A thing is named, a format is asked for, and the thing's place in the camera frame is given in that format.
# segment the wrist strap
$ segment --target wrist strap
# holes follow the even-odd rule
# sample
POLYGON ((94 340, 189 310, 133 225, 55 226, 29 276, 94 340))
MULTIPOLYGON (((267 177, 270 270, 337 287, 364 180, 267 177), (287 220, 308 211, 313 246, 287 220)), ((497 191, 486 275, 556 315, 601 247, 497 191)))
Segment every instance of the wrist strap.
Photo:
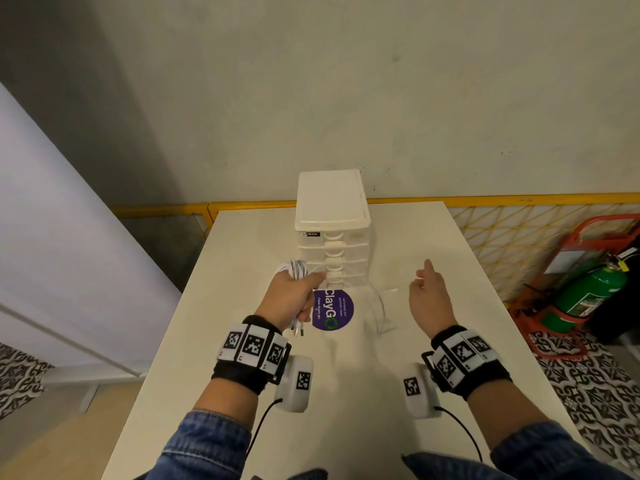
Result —
POLYGON ((443 392, 453 392, 466 401, 484 383, 511 380, 498 354, 474 330, 454 325, 437 334, 431 346, 434 352, 423 353, 422 359, 443 392))
POLYGON ((218 354, 212 379, 242 384, 260 395, 268 382, 279 383, 291 346, 276 326, 249 315, 231 327, 218 354))

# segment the table surface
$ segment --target table surface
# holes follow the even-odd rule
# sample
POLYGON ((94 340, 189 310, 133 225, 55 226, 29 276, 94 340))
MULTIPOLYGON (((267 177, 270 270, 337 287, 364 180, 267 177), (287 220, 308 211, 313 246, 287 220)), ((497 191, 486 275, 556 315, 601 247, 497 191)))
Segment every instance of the table surface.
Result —
MULTIPOLYGON (((413 420, 399 371, 430 349, 413 322, 408 284, 429 257, 447 282, 458 321, 498 350, 514 382, 578 441, 580 436, 524 339, 442 202, 370 206, 373 226, 370 287, 348 289, 355 304, 340 330, 305 328, 292 353, 315 363, 309 406, 302 414, 269 412, 243 478, 287 478, 326 468, 332 479, 413 478, 401 453, 429 450, 476 458, 452 418, 413 420)), ((220 212, 172 322, 111 455, 103 480, 133 478, 153 466, 165 442, 211 376, 232 323, 254 311, 277 265, 296 252, 295 209, 220 212)), ((275 387, 260 396, 258 418, 275 387)), ((489 451, 466 403, 439 394, 443 407, 489 451)))

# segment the fire extinguisher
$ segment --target fire extinguisher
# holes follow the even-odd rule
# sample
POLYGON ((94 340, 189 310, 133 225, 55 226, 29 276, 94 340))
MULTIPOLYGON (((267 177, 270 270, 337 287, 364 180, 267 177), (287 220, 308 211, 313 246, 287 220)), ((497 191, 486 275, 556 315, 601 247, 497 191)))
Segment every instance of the fire extinguisher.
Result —
MULTIPOLYGON (((627 284, 625 273, 628 270, 627 265, 620 259, 608 262, 572 280, 558 291, 552 304, 573 318, 587 319, 597 307, 627 284)), ((568 333, 576 326, 576 323, 564 320, 554 312, 547 313, 541 323, 558 333, 568 333)))

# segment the red metal stand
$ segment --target red metal stand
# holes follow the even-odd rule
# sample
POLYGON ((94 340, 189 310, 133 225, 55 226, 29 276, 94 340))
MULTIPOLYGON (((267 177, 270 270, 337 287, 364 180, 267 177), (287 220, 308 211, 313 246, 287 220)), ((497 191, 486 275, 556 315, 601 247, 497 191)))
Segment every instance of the red metal stand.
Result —
MULTIPOLYGON (((611 253, 614 255, 619 254, 620 252, 622 252, 622 250, 627 248, 636 239, 636 237, 638 237, 638 235, 640 235, 640 225, 638 225, 637 222, 632 227, 631 231, 627 233, 605 233, 599 239, 582 239, 581 234, 583 234, 589 226, 597 222, 628 219, 637 221, 640 219, 640 214, 617 214, 614 216, 592 217, 586 220, 578 227, 576 227, 576 229, 571 234, 564 238, 559 249, 553 255, 549 263, 551 263, 551 261, 556 258, 558 253, 563 251, 601 251, 603 253, 611 253)), ((588 320, 589 317, 574 318, 565 313, 562 313, 553 305, 545 306, 539 311, 533 311, 532 309, 532 304, 536 301, 536 298, 540 298, 536 290, 544 290, 545 288, 544 285, 547 281, 547 275, 545 274, 546 268, 547 266, 545 266, 545 268, 529 283, 530 287, 526 287, 523 289, 519 297, 509 307, 509 314, 511 315, 511 318, 513 318, 513 321, 516 323, 520 333, 527 341, 529 348, 533 351, 533 353, 539 355, 540 357, 550 360, 577 359, 585 357, 588 354, 588 351, 580 337, 578 337, 577 333, 580 332, 584 323, 588 320), (576 323, 576 327, 569 333, 558 333, 549 330, 540 322, 540 320, 542 320, 542 318, 549 312, 554 312, 562 319, 576 323), (572 339, 574 345, 580 350, 580 352, 570 355, 545 354, 539 350, 539 348, 533 343, 531 339, 530 334, 537 331, 549 333, 551 335, 555 335, 556 337, 569 337, 572 339)))

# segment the hand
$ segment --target hand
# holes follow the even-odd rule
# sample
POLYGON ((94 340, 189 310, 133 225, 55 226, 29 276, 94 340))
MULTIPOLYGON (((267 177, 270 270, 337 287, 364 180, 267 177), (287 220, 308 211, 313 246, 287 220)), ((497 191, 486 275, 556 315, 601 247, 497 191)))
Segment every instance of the hand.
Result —
POLYGON ((424 268, 415 272, 418 279, 409 285, 409 309, 413 319, 430 339, 439 332, 457 325, 451 298, 440 273, 436 273, 429 259, 424 268))
POLYGON ((276 273, 256 315, 276 325, 284 331, 293 317, 300 322, 309 322, 309 311, 314 306, 314 292, 324 281, 326 273, 310 273, 300 280, 294 280, 288 271, 276 273))

